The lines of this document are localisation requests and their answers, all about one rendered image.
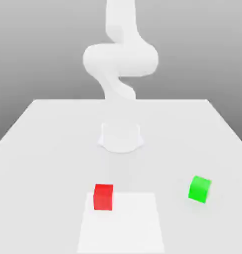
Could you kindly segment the small green cube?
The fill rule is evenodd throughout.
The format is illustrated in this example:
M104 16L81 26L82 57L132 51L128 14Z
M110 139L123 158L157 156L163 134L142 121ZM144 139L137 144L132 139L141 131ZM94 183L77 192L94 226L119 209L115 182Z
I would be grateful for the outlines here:
M190 184L188 198L206 203L212 180L195 175Z

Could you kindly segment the small red cube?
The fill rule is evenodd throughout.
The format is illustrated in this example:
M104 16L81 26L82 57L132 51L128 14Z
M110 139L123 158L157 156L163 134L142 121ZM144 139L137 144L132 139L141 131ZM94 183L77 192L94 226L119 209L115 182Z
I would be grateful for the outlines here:
M113 185L96 184L93 193L94 210L112 211L113 206Z

